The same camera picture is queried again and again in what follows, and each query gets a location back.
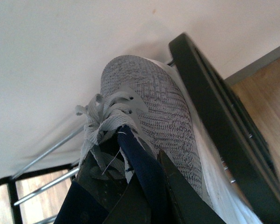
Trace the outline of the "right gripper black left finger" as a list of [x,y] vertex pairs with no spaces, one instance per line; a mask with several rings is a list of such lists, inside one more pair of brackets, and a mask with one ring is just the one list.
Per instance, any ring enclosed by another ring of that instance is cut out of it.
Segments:
[[99,180],[90,176],[95,159],[89,154],[72,182],[56,224],[149,224],[152,212],[136,176]]

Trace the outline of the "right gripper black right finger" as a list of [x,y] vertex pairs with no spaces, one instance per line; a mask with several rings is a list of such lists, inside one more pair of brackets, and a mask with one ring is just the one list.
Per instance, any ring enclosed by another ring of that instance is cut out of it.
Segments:
[[223,219],[196,193],[161,150],[158,161],[166,177],[170,224],[223,224]]

